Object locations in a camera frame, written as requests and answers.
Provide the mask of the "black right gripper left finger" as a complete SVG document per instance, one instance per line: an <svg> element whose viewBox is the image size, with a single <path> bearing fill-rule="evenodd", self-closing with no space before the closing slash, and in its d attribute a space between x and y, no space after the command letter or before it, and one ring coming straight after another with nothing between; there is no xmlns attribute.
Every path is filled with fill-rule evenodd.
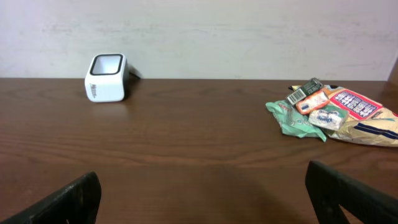
<svg viewBox="0 0 398 224"><path fill-rule="evenodd" d="M2 224L94 224L101 201L101 184L88 172Z"/></svg>

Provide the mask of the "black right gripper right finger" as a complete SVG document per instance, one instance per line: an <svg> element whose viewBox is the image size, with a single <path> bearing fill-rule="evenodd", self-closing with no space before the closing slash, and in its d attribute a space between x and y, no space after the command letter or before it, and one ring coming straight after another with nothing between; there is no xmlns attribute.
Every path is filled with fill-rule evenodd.
<svg viewBox="0 0 398 224"><path fill-rule="evenodd" d="M319 223L397 223L397 199L319 161L310 161L305 186Z"/></svg>

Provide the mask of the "teal Kleenex tissue packet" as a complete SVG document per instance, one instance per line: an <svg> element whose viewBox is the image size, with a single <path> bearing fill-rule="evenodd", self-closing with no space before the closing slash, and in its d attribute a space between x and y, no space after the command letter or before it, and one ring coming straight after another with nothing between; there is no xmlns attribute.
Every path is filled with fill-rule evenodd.
<svg viewBox="0 0 398 224"><path fill-rule="evenodd" d="M326 105L323 108L310 113L308 121L320 128L337 131L348 119L349 112L333 105Z"/></svg>

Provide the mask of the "teal wipes packet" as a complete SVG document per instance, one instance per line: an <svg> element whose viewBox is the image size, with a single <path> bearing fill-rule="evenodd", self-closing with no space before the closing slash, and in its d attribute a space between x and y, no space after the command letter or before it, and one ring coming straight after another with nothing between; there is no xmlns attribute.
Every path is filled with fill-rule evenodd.
<svg viewBox="0 0 398 224"><path fill-rule="evenodd" d="M298 138L319 138L327 140L323 131L312 125L308 117L300 114L287 100L266 103L266 108L279 123L283 134Z"/></svg>

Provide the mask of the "yellow snack bag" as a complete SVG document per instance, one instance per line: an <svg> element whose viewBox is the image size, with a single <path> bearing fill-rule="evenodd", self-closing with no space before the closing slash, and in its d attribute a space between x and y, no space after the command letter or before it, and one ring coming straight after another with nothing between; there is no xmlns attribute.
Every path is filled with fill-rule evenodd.
<svg viewBox="0 0 398 224"><path fill-rule="evenodd" d="M349 112L337 131L320 128L329 137L357 144L396 147L397 115L382 104L342 86L325 85L329 105Z"/></svg>

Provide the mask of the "orange tissue packet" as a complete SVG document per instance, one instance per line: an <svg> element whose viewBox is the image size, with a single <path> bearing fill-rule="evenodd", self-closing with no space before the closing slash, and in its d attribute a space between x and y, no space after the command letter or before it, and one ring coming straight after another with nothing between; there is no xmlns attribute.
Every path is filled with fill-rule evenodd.
<svg viewBox="0 0 398 224"><path fill-rule="evenodd" d="M326 106L330 102L328 95L319 90L314 94L306 97L304 100L299 101L295 107L300 114L309 114L310 112Z"/></svg>

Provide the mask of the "dark green round-logo packet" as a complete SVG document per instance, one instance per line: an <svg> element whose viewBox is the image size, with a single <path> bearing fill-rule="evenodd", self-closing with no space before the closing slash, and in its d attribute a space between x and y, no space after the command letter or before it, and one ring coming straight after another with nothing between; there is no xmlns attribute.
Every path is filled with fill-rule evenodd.
<svg viewBox="0 0 398 224"><path fill-rule="evenodd" d="M304 100L306 97L314 94L321 90L323 84L317 78L311 78L304 85L301 86L290 86L289 89L293 92L286 96L286 100L291 105L296 105L299 101Z"/></svg>

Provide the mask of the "white barcode scanner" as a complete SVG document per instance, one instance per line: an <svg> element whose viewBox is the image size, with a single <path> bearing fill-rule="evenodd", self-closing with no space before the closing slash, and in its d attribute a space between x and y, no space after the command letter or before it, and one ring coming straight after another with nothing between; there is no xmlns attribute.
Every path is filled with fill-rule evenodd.
<svg viewBox="0 0 398 224"><path fill-rule="evenodd" d="M85 77L88 99L94 103L122 101L127 95L129 69L124 54L98 54Z"/></svg>

